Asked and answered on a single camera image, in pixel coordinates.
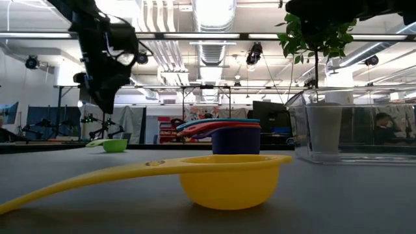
green bowl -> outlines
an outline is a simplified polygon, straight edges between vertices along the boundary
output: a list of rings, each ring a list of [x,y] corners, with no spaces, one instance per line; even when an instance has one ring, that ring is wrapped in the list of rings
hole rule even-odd
[[[108,153],[119,153],[127,148],[127,139],[113,139],[103,142],[103,148]]]

table surface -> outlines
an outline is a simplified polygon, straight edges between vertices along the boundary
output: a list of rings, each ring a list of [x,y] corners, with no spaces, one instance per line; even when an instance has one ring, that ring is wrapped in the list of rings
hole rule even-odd
[[[264,151],[287,154],[293,151]],[[102,148],[0,155],[0,203],[110,166],[209,151]],[[0,216],[0,233],[415,233],[416,168],[328,166],[294,160],[264,204],[206,209],[187,199],[178,176],[128,179],[77,188]]]

wall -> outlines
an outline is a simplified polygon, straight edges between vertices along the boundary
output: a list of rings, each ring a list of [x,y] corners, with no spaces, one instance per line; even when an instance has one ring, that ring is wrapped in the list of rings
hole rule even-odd
[[[26,124],[28,106],[47,107],[58,105],[58,89],[53,88],[55,76],[42,70],[28,70],[24,63],[0,50],[0,103],[12,104],[19,101],[18,113],[21,123]],[[77,106],[79,93],[71,90],[62,99],[62,105]],[[18,132],[19,114],[14,125],[4,125],[9,131]]]

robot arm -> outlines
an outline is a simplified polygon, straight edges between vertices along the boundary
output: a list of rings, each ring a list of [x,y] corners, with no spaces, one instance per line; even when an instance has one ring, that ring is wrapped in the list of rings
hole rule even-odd
[[[70,32],[78,34],[86,73],[74,75],[80,88],[86,88],[100,109],[112,114],[118,89],[130,83],[131,68],[139,52],[135,28],[123,23],[110,23],[94,0],[48,0],[71,22]],[[122,51],[113,55],[112,51]],[[129,64],[118,62],[121,55],[133,55]]]

ceiling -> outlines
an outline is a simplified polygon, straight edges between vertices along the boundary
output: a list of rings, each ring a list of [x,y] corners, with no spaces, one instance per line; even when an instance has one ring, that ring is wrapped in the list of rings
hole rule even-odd
[[[22,3],[11,3],[8,11],[9,0],[0,0],[0,31],[65,31],[69,22],[57,14],[56,10],[51,8],[49,3],[43,0],[20,0]],[[128,18],[131,14],[131,4],[134,0],[119,0],[120,7],[123,9],[121,17]],[[284,27],[275,27],[274,25],[283,22],[286,12],[284,9],[277,7],[277,1],[270,0],[238,0],[233,32],[237,33],[275,33],[283,32]],[[182,11],[181,8],[190,6],[191,1],[179,0],[174,1],[177,5],[174,11],[174,21],[177,31],[193,32],[194,24],[192,21],[192,12]],[[365,34],[383,34],[388,33],[390,29],[402,22],[399,15],[378,16],[367,21],[362,21],[354,27],[353,33]],[[265,86],[273,85],[272,79],[280,86],[289,86],[291,81],[302,81],[306,77],[302,75],[313,67],[314,60],[309,63],[296,64],[291,66],[292,58],[285,58],[283,51],[278,42],[262,42],[264,57],[257,63],[255,71],[247,71],[245,66],[245,57],[247,51],[251,48],[253,42],[236,42],[236,45],[229,45],[226,51],[225,66],[223,69],[222,82],[232,85],[235,81],[234,76],[240,75],[241,80],[249,80],[249,85]],[[353,42],[346,47],[346,54],[359,49],[366,43]],[[403,55],[413,50],[414,44],[401,43],[386,49],[377,54],[380,62],[370,70],[365,65],[354,66],[355,85],[364,85],[367,82],[390,75],[398,70],[416,65],[416,53],[398,59],[394,62],[388,62],[391,59]],[[58,48],[68,54],[73,59],[81,57],[79,45],[75,40],[9,40],[9,48],[14,47],[35,47],[35,48]],[[189,70],[189,80],[195,81],[198,78],[198,55],[195,45],[190,45],[189,41],[179,41],[180,51]],[[325,77],[325,61],[320,63],[320,77]],[[158,65],[154,59],[150,58],[146,65],[136,65],[133,73],[140,75],[157,74]],[[148,78],[149,84],[157,84],[154,78]],[[410,74],[405,77],[397,77],[386,84],[396,84],[412,82],[416,75]]]

